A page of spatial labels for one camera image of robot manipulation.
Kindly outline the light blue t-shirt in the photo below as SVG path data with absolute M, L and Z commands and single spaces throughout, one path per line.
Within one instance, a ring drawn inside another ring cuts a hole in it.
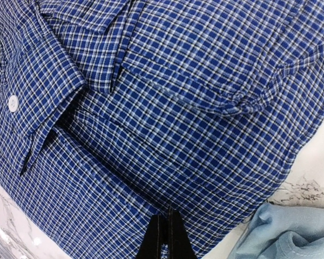
M 229 258 L 324 258 L 324 208 L 263 204 Z

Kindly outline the blue patterned button shirt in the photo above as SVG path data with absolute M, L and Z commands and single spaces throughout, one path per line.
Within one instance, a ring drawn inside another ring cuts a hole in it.
M 0 185 L 73 258 L 203 257 L 323 119 L 324 1 L 0 1 Z

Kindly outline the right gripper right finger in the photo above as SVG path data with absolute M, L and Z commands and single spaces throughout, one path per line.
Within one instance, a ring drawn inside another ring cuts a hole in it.
M 167 247 L 170 259 L 196 259 L 181 214 L 169 209 L 167 218 Z

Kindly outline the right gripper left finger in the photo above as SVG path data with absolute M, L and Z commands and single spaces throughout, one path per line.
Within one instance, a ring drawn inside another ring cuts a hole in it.
M 162 246 L 168 242 L 167 234 L 167 219 L 162 215 L 153 215 L 136 259 L 160 259 Z

